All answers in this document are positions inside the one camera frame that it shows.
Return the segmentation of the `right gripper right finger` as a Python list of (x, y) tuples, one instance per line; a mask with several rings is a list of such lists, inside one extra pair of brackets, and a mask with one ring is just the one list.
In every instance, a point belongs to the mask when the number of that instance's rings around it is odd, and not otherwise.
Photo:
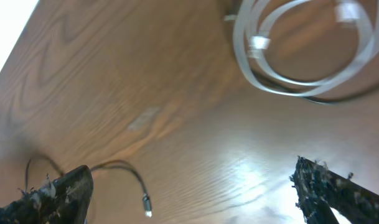
[(337, 223), (332, 209), (350, 223), (379, 223), (379, 195), (342, 177), (317, 161), (298, 157), (289, 177), (307, 224)]

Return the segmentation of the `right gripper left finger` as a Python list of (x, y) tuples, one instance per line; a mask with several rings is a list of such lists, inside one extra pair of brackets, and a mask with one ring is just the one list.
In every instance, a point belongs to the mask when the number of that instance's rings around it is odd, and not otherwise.
[(93, 193), (86, 165), (0, 208), (0, 224), (84, 224)]

